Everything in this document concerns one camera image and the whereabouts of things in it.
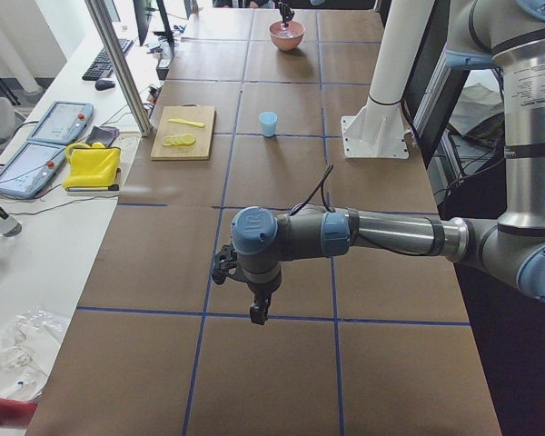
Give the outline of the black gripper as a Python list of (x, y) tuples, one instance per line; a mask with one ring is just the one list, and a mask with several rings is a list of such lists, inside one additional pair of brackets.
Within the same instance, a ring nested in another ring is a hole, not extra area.
[(263, 290), (253, 290), (253, 304), (249, 314), (251, 323), (266, 323), (267, 312), (272, 302), (272, 293)]
[(282, 25), (284, 27), (288, 27), (289, 23), (294, 17), (294, 11), (292, 10), (292, 7), (290, 3), (286, 0), (277, 0), (276, 1), (276, 8), (279, 10), (279, 13), (282, 18)]

